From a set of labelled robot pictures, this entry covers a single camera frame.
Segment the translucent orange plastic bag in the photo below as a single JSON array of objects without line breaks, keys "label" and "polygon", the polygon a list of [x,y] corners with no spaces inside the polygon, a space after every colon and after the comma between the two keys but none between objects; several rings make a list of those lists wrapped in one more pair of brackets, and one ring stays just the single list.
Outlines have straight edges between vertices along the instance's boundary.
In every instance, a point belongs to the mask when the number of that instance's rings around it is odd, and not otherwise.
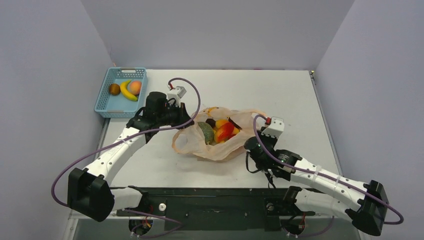
[{"label": "translucent orange plastic bag", "polygon": [[[191,154],[202,161],[225,162],[229,161],[245,150],[245,142],[253,137],[254,115],[267,114],[257,109],[231,110],[225,107],[209,107],[201,110],[194,118],[194,125],[179,130],[172,138],[172,148],[178,154]],[[206,144],[205,136],[198,123],[207,119],[223,120],[230,118],[241,127],[240,133],[224,143]]]}]

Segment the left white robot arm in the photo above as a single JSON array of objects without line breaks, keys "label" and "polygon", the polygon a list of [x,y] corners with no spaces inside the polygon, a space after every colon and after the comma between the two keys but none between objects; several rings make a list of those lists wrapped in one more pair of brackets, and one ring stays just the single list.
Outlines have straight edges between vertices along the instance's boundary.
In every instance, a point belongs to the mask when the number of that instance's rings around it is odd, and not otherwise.
[{"label": "left white robot arm", "polygon": [[168,93],[150,92],[145,106],[127,122],[116,141],[104,147],[101,155],[84,169],[68,175],[67,205],[97,222],[111,212],[131,209],[143,215],[149,209],[146,192],[135,186],[112,187],[125,163],[160,130],[183,129],[194,123],[182,102],[182,87]]}]

